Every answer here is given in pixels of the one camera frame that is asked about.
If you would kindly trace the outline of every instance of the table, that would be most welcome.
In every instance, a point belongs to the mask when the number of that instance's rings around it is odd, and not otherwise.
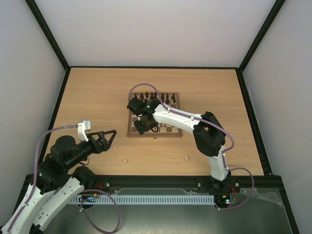
[[[245,167],[263,175],[254,137],[235,70],[231,69],[139,69],[72,68],[54,127],[77,124],[89,118],[92,130],[116,129],[113,147],[90,156],[88,167],[97,175],[206,176],[210,166],[196,147],[194,137],[128,138],[128,92],[138,83],[150,83],[160,92],[178,92],[181,109],[191,113],[214,113],[235,139],[235,148],[226,153],[229,168]],[[153,91],[138,87],[136,91]],[[46,153],[63,135],[77,130],[53,132]],[[226,138],[226,147],[231,141]],[[233,175],[247,175],[234,171]]]

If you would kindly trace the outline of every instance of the gray floor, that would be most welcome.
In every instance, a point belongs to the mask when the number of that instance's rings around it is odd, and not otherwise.
[[[290,234],[285,209],[278,195],[264,193],[241,208],[218,211],[201,205],[120,205],[118,234]],[[113,205],[96,205],[87,210],[105,231],[117,223]],[[96,234],[77,205],[67,205],[51,222],[45,234]]]

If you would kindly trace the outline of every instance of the chessboard border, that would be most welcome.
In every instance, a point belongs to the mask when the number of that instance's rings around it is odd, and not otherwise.
[[[140,93],[140,92],[141,91],[132,92],[131,94]],[[175,94],[175,96],[176,96],[176,108],[178,110],[181,110],[179,93],[178,92],[166,92],[166,93]],[[133,138],[133,137],[141,137],[141,138],[147,138],[147,137],[170,137],[170,138],[178,137],[178,138],[181,138],[183,136],[182,129],[179,129],[179,128],[178,128],[178,132],[177,133],[144,133],[143,135],[140,135],[139,133],[132,133],[131,132],[131,127],[132,127],[131,123],[132,123],[132,113],[129,111],[128,131],[127,131],[127,137],[129,137],[129,138]]]

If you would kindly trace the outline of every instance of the gray wall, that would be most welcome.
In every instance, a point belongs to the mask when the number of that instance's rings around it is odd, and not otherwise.
[[[275,0],[37,0],[70,65],[239,66]]]
[[[312,1],[288,0],[246,71],[273,172],[301,233],[312,222]]]
[[[13,213],[64,70],[23,0],[0,1],[0,226]]]

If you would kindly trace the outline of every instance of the wooden table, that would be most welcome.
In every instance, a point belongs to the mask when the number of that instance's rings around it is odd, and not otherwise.
[[[150,83],[163,92],[179,92],[181,109],[214,113],[235,139],[226,153],[229,168],[245,167],[263,175],[235,70],[72,68],[54,127],[77,124],[89,118],[92,130],[117,130],[109,151],[90,156],[89,168],[97,175],[209,175],[208,159],[196,148],[194,137],[128,138],[128,92],[138,83]],[[153,91],[138,87],[136,91]],[[77,130],[52,133],[47,153],[55,140]],[[231,141],[226,138],[226,147]],[[247,175],[234,171],[233,175]]]

